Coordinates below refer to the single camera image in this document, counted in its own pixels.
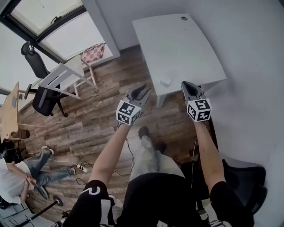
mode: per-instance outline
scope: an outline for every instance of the pink checkered bag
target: pink checkered bag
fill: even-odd
[[[104,43],[94,45],[94,46],[84,50],[84,52],[82,54],[82,59],[85,62],[88,63],[88,62],[92,62],[94,60],[97,60],[99,58],[102,58],[104,50],[105,50],[105,44]]]

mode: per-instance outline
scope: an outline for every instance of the chair backrest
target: chair backrest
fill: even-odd
[[[21,48],[21,54],[25,56],[25,59],[30,64],[35,76],[40,79],[46,78],[49,71],[46,69],[44,62],[31,45],[31,42],[26,42]]]
[[[266,172],[261,166],[236,168],[223,159],[224,174],[228,185],[241,202],[255,214],[264,203],[267,188],[264,187]]]

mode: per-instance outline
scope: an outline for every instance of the sitting person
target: sitting person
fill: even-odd
[[[18,164],[6,163],[2,158],[0,160],[0,196],[8,203],[20,204],[26,201],[28,191],[37,187],[40,194],[48,199],[41,186],[76,173],[73,168],[54,172],[41,171],[50,155],[53,154],[52,149],[43,146],[39,155],[27,158]]]

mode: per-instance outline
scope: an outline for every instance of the armrest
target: armrest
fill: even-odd
[[[47,95],[47,89],[44,90],[43,95],[41,96],[40,102],[39,102],[39,108],[43,107],[44,101],[46,99]]]
[[[30,89],[31,89],[31,87],[32,87],[32,84],[30,83],[30,84],[28,85],[28,88],[26,89],[26,92],[25,92],[25,97],[24,97],[24,99],[27,99],[27,97],[28,97],[28,94],[30,93]]]

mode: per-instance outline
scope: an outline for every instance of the black office chair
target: black office chair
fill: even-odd
[[[236,168],[229,166],[225,159],[222,162],[225,179],[232,190],[253,214],[258,212],[267,196],[265,169],[262,166]]]
[[[25,56],[25,59],[30,64],[37,78],[44,79],[47,77],[50,72],[46,69],[43,60],[35,51],[35,48],[31,45],[31,42],[26,42],[22,46],[21,54]],[[24,99],[27,99],[29,93],[35,93],[35,98],[32,102],[32,106],[37,112],[41,113],[44,116],[53,116],[52,111],[57,103],[62,115],[64,117],[68,117],[68,114],[64,113],[60,102],[60,99],[67,97],[68,95],[40,86],[38,87],[38,89],[32,89],[31,87],[32,84],[29,84]]]
[[[243,205],[255,214],[261,208],[267,195],[267,188],[264,187],[265,169],[261,166],[236,168],[229,166],[224,159],[222,162],[228,185]],[[193,167],[193,193],[197,199],[197,207],[201,210],[203,208],[201,200],[209,198],[209,192],[198,162],[194,162]],[[185,178],[191,182],[192,163],[183,163],[181,170]]]

